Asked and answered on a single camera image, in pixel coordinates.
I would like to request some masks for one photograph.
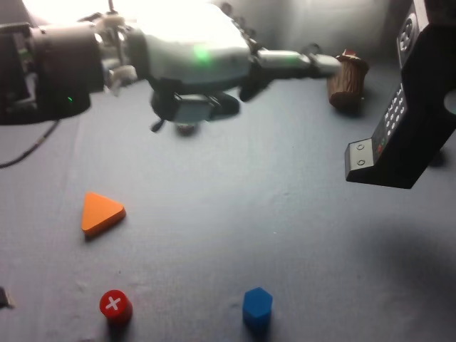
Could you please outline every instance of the robotic hand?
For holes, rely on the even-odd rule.
[[[0,124],[65,118],[90,107],[90,93],[147,80],[165,121],[230,118],[276,79],[327,78],[340,63],[321,54],[268,51],[212,4],[162,5],[135,23],[110,7],[70,26],[0,27]]]

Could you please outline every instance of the blue hexagonal prism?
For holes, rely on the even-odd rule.
[[[242,318],[253,331],[265,331],[271,320],[272,296],[261,287],[250,290],[244,295]]]

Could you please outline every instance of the gray backdrop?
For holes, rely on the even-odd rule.
[[[0,286],[17,302],[1,341],[251,341],[242,297],[263,286],[267,341],[453,342],[456,138],[412,190],[344,180],[347,144],[371,135],[398,80],[374,60],[358,116],[331,108],[324,81],[278,82],[190,138],[149,131],[147,84],[93,96],[0,170]],[[0,128],[1,160],[49,125]],[[90,242],[87,191],[127,210]],[[109,289],[134,306],[123,333],[98,309]]]

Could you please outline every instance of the red button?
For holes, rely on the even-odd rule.
[[[109,323],[125,324],[133,315],[133,306],[120,290],[110,290],[100,299],[100,311]]]

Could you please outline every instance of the orange triangular prism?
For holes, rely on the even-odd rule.
[[[88,192],[85,194],[81,228],[85,235],[92,237],[111,228],[126,214],[121,203],[94,192]]]

